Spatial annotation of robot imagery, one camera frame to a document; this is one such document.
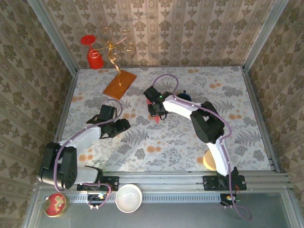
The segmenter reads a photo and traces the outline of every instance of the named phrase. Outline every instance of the white table surface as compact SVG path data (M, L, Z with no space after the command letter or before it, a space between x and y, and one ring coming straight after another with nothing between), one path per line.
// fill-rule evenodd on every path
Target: white table surface
M177 114L157 124L148 113L145 89L164 73L179 79L178 93L186 90L192 101L213 103L232 126L226 140L228 153L239 170L270 170L261 134L240 67L150 67L126 68L137 75L122 97L123 114L131 128L113 139L96 141L78 156L78 165L93 165L104 171L206 171L202 158L208 150L194 132L192 123ZM63 138L67 139L98 114L109 97L102 92L114 78L113 69L83 69L69 108ZM156 88L172 92L175 80L163 77Z

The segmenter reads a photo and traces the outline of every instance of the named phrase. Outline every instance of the black mount bracket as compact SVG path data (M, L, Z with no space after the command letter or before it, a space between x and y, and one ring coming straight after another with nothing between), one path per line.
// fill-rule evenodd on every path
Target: black mount bracket
M247 190L245 177L238 174L238 170L234 167L231 172L232 190ZM203 185L205 191L229 191L229 176L223 176L217 173L216 176L203 176Z
M218 114L213 104L209 101L201 104L201 107ZM204 143L215 144L216 140L224 135L224 123L213 114L198 109L191 113L190 118L197 137Z
M114 114L117 114L116 108L103 104L101 106L100 113L93 116L86 123L87 124L98 124L101 122L105 122L105 121L113 119ZM100 125L99 127L101 128L100 138L104 139L104 138L114 138L121 132L128 130L131 126L127 119L120 119L115 122L110 122L107 124Z
M38 179L54 185L54 164L61 145L50 142L44 149L44 154L38 174ZM59 157L62 162L57 166L57 183L60 188L69 189L77 178L77 151L70 146L65 147Z
M148 111L151 117L155 117L155 116L162 117L163 115L168 114L162 103L172 93L165 92L161 94L153 86L150 86L148 89L144 91L143 94L151 102L151 104L148 104Z
M94 183L107 183L111 186L112 191L118 191L118 185L119 185L119 177L116 176L104 176L103 170L88 166L90 168L98 170L97 178ZM87 185L77 185L77 191L108 191L108 188L106 186L87 186Z
M100 205L102 202L104 202L105 198L106 198L106 193L103 195L102 199L100 198L99 193L88 194L86 201L91 202L91 205L93 207L96 207L96 206Z

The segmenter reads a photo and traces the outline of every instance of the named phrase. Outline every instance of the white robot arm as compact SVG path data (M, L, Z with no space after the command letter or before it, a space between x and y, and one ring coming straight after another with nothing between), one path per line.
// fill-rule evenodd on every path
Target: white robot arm
M100 114L95 115L88 120L87 124L103 123L114 118L117 113L116 108L108 105L102 105ZM126 119L119 119L115 122L109 122L99 126L90 126L76 136L68 144L68 140L59 143L50 142L46 145L38 179L41 182L54 185L54 165L57 162L57 184L60 188L69 189L74 184L97 183L103 181L102 170L91 166L77 166L77 157L83 150L92 143L103 138L113 138L131 126ZM59 149L65 145L60 154L59 160L56 160Z
M174 99L172 95L169 95L165 98L164 102L162 103L165 110L169 113L176 113L179 115L182 115L186 117L187 119L191 120L191 114L194 111L197 111L198 109L194 107L194 105L201 106L199 103L190 102L187 100L184 100L184 103L180 103ZM220 139L222 136L220 136L218 139L216 139L215 143L207 142L207 146L210 149L210 152L213 156L213 159L216 164L217 172L223 176L228 175L228 163L224 156L224 152L222 150L222 147L219 144ZM234 169L234 165L232 162L230 162L230 170Z
M225 152L220 145L224 134L224 123L216 116L198 108L203 107L218 114L210 102L198 104L181 98L176 99L172 93L161 94L153 86L150 86L143 94L151 103L148 105L151 116L162 117L172 112L191 120L196 135L209 147L216 164L217 173L220 176L226 178L229 175L229 170L236 176L238 175L238 171L230 161L229 155L225 156Z

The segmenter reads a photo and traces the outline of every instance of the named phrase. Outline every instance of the blue object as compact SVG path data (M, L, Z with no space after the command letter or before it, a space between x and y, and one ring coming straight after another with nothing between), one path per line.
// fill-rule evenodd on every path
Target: blue object
M177 97L181 98L181 99L184 99L186 101L191 101L191 96L189 94L186 93L186 90L184 90L183 93L180 93L177 95Z

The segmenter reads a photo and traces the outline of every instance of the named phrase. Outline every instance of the purple cable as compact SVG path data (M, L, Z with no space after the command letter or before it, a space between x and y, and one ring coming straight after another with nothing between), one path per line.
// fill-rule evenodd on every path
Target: purple cable
M154 86L155 82L156 82L160 77L163 77L163 76L171 76L171 77L174 77L174 78L176 79L176 82L177 82L177 83L176 83L176 86L175 86L175 88L174 88L174 90L173 90L173 92L172 92L172 93L173 93L172 96L173 96L173 98L174 98L176 101L179 101L181 104L189 105L189 103L184 102L184 101L178 99L178 98L175 96L175 91L176 91L177 87L179 86L179 80L178 80L178 78L177 78L175 75L172 75L172 74L163 74L163 75L160 75L160 76L158 76L158 77L154 80L152 86ZM219 142L220 142L221 148L223 149L225 159L228 161L227 164L228 164L228 175L229 175L229 191L230 191L230 197L231 197L231 199L233 199L230 161L229 161L227 152L226 152L225 147L224 147L224 144L223 144L223 140L226 139L226 138L228 138L228 137L230 137L230 136L232 135L232 129L231 129L230 125L227 123L227 121L226 121L223 117L221 117L220 115L218 115L217 113L215 113L215 112L213 112L213 111L211 111L211 110L209 110L209 109L207 109L207 108L203 108L203 107L201 107L201 106L198 106L198 105L194 105L194 107L199 108L199 109L201 109L201 110L203 110L203 111L209 112L210 114L216 116L218 119L220 119L220 120L226 125L226 127L227 127L228 130L229 130L228 135L222 137L222 138L220 139ZM243 215L241 215L241 213L240 213L240 212L238 211L238 209L237 209L237 206L236 206L234 200L232 200L232 203L233 203L233 207L234 207L234 209L236 210L237 214L238 214L242 219L248 220L248 221L250 221L250 220L252 219L252 215L251 215L250 211L249 211L247 208L238 205L238 207L243 208L245 211L247 211L247 212L249 213L249 218L245 218Z
M94 124L94 125L91 125L89 127L86 127L84 129L82 129L81 131L77 132L75 135L73 135L69 140L67 140L59 149L58 153L57 153L57 156L55 158L55 164L54 164L54 175L53 175L53 178L54 178L54 185L55 185L55 189L59 192L62 192L64 189L61 189L59 186L58 186L58 183L57 183L57 167L58 167L58 161L59 161L59 157L62 153L62 150L65 146L67 146L72 140L74 140L77 136L81 135L83 132L93 128L93 127L96 127L96 126L99 126L99 125L102 125L102 124L107 124L107 123L110 123L110 122L113 122L115 120L117 120L121 114L123 113L123 105L122 103L120 103L120 101L118 100L115 100L115 99L108 99L107 101L105 102L108 102L108 101L116 101L119 105L120 105L120 113L118 116L116 116L114 119L112 120L108 120L108 121L104 121L104 122L101 122L101 123L97 123L97 124Z
M224 203L227 207L231 207L232 205L226 203L225 201L222 201L222 203ZM244 207L244 206L240 206L240 205L236 205L237 208L242 208L244 211L247 211L247 213L249 215L251 215L250 211L248 210L248 208Z
M99 208L102 207L108 201L108 199L110 198L112 189L111 189L111 186L109 184L107 184L107 183L94 183L94 184L93 183L82 183L82 184L87 185L87 186L107 186L108 187L109 192L108 192L105 200L101 204L98 205Z

